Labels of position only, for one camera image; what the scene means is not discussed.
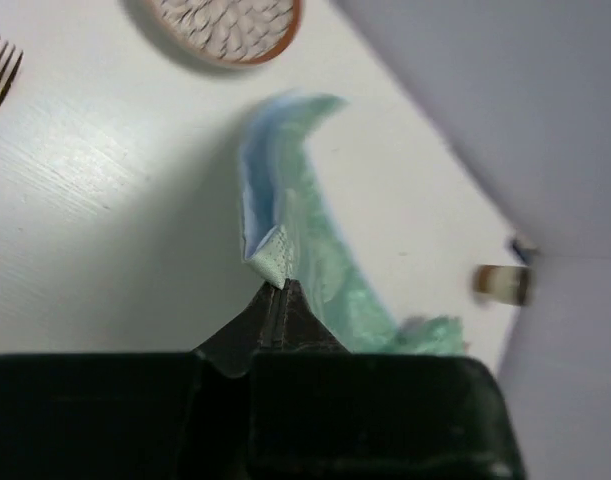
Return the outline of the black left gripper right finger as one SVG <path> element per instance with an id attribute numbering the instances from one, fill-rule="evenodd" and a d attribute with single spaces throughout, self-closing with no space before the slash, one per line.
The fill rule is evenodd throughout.
<path id="1" fill-rule="evenodd" d="M 301 284 L 287 280 L 279 310 L 279 350 L 347 353 L 348 350 L 314 315 Z"/>

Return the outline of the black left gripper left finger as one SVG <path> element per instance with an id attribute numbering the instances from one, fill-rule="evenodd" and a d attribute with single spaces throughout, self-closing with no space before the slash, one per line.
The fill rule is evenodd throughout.
<path id="1" fill-rule="evenodd" d="M 283 291 L 265 282 L 250 303 L 194 351 L 223 376 L 239 378 L 248 370 L 253 353 L 261 344 L 261 333 L 272 318 L 272 308 Z"/>

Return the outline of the green satin cloth napkin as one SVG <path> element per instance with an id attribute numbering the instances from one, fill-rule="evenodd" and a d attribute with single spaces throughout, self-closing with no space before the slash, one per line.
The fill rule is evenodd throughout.
<path id="1" fill-rule="evenodd" d="M 236 157 L 242 259 L 277 288 L 299 282 L 310 311 L 353 353 L 463 355 L 458 317 L 395 323 L 328 209 L 305 144 L 344 105 L 332 94 L 286 93 L 253 112 Z"/>

